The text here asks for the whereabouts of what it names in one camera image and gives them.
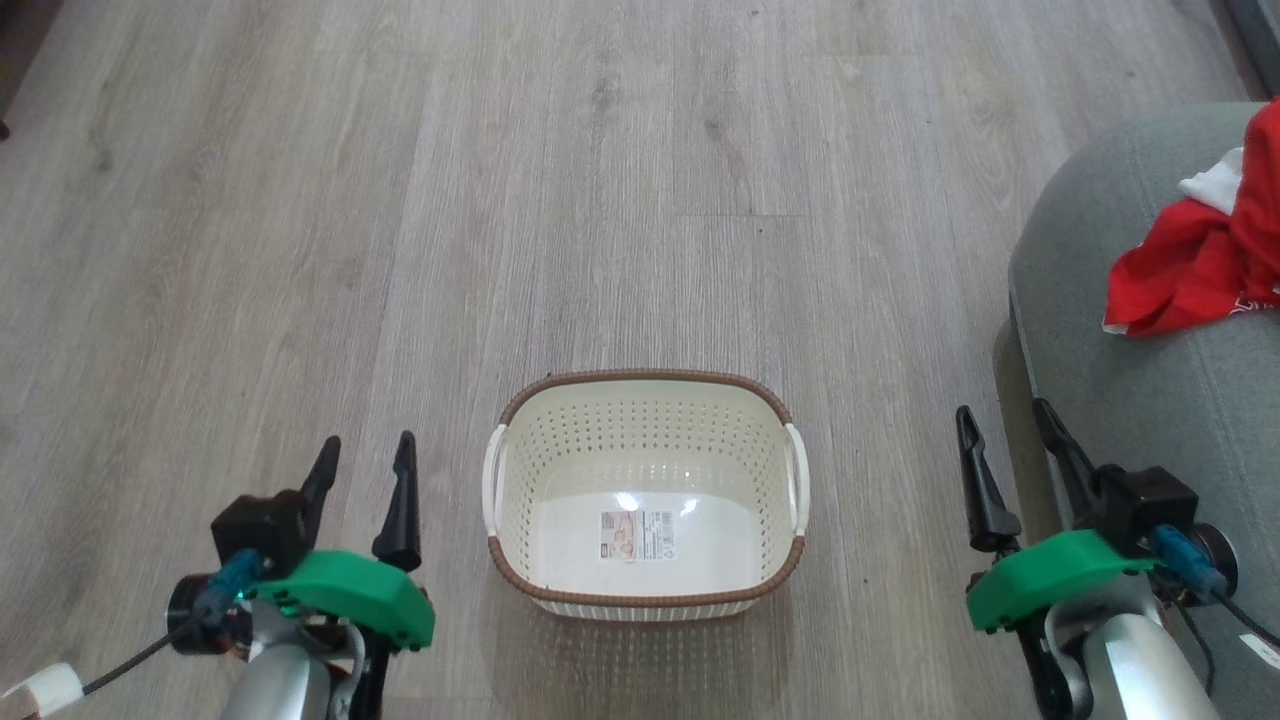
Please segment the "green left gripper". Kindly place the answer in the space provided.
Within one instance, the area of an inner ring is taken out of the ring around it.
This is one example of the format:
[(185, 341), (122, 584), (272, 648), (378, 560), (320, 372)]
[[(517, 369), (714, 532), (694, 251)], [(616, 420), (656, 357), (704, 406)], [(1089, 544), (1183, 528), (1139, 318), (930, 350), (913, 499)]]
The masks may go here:
[[(308, 550), (315, 547), (339, 460), (340, 437), (329, 436), (300, 488), (300, 530)], [(380, 562), (344, 550), (314, 551), (289, 575), (252, 585), (252, 598), (276, 606), (288, 618), (342, 618), (384, 635), (394, 652), (430, 647), (435, 609), (408, 574), (422, 561), (417, 450), (411, 430), (399, 436), (392, 471), (390, 503), (372, 542)]]

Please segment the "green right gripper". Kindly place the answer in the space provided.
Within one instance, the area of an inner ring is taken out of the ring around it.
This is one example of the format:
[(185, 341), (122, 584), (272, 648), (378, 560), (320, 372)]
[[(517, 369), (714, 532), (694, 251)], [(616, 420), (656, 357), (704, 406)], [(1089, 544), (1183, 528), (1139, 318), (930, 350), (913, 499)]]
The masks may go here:
[[(1097, 466), (1047, 398), (1034, 397), (1032, 413), (1039, 439), (1057, 468), (1068, 520), (1097, 523)], [(1082, 597), (1121, 575), (1140, 575), (1158, 566), (1148, 553), (1121, 553), (1093, 529), (1062, 532), (1019, 551), (1021, 523), (1004, 502), (986, 459), (984, 436), (968, 405), (957, 407), (955, 423), (969, 546), (980, 553), (1011, 553), (966, 591), (968, 616), (975, 632), (1010, 630), (1042, 610)]]

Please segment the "red cloth garment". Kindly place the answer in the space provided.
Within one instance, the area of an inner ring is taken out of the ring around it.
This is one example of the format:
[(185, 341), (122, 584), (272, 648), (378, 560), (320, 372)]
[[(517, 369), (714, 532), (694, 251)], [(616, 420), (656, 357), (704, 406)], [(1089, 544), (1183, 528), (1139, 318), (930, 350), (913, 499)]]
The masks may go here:
[(1103, 328), (1155, 336), (1280, 307), (1280, 99), (1114, 264)]

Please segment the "grey fabric sofa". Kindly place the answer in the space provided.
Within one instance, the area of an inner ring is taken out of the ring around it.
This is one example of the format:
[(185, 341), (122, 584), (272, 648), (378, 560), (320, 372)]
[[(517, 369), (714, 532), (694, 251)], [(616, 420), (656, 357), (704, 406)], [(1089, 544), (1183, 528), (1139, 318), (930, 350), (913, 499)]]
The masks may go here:
[(1235, 602), (1280, 634), (1280, 309), (1153, 338), (1102, 324), (1111, 266), (1258, 111), (1193, 106), (1089, 142), (1039, 195), (1009, 277), (1033, 393), (1092, 460), (1192, 487), (1236, 555)]

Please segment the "cream perforated laundry basket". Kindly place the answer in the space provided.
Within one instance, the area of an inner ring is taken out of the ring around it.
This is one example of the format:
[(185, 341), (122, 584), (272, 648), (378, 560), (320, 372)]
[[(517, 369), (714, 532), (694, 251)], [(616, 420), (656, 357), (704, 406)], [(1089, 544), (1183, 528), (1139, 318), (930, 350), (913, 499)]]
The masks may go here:
[[(497, 571), (548, 612), (603, 623), (731, 618), (806, 548), (804, 439), (762, 383), (718, 372), (549, 375), (502, 413), (481, 478)], [(677, 514), (678, 559), (598, 557), (604, 511)]]

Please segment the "printed paper basket label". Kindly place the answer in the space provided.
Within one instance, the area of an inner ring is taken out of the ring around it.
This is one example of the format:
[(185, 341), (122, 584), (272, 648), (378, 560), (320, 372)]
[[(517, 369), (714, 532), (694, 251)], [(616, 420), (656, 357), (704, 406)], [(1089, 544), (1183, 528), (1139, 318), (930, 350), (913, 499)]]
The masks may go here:
[(604, 511), (598, 557), (612, 562), (667, 562), (678, 559), (677, 514), (669, 510)]

